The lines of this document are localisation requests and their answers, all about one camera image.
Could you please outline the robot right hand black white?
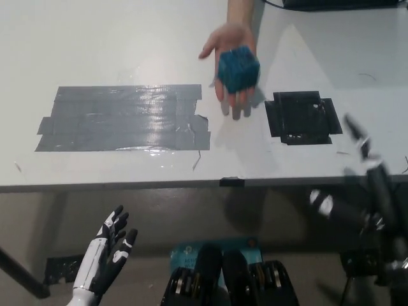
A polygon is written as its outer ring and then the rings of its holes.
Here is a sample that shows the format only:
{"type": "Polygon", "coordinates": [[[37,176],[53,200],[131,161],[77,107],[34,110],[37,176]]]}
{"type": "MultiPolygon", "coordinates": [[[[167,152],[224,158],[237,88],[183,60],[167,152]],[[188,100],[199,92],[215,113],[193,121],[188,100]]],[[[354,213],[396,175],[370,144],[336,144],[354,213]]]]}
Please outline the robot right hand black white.
{"type": "Polygon", "coordinates": [[[344,116],[344,123],[360,152],[361,163],[366,171],[368,195],[372,200],[372,208],[359,210],[350,203],[335,198],[320,189],[311,190],[309,204],[327,219],[344,222],[358,231],[375,228],[390,233],[396,232],[398,230],[397,214],[383,159],[380,155],[371,153],[369,135],[349,114],[344,116]]]}

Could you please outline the person's bare hand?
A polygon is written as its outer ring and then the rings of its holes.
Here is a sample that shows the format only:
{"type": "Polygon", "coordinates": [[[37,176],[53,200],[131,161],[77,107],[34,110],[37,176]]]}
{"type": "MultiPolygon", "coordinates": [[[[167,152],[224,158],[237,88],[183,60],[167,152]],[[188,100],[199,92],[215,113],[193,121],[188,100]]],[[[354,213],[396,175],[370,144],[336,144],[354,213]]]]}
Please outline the person's bare hand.
{"type": "Polygon", "coordinates": [[[250,115],[248,100],[254,94],[255,87],[244,89],[243,91],[230,94],[217,78],[220,55],[224,52],[246,46],[253,55],[256,55],[256,43],[251,28],[248,25],[239,23],[225,23],[214,30],[204,44],[199,59],[207,58],[212,52],[215,57],[214,89],[218,101],[221,103],[221,110],[224,115],[231,116],[233,120],[239,120],[241,112],[250,115]]]}

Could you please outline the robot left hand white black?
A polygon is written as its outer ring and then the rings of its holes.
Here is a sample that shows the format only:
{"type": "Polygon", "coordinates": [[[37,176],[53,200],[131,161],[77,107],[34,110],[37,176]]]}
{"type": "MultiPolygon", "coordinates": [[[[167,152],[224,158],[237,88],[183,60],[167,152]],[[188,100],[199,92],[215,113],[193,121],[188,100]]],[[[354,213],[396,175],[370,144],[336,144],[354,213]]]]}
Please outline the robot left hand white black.
{"type": "Polygon", "coordinates": [[[101,298],[124,267],[138,230],[124,228],[129,214],[119,205],[105,219],[91,240],[74,281],[73,289],[91,293],[101,298]]]}

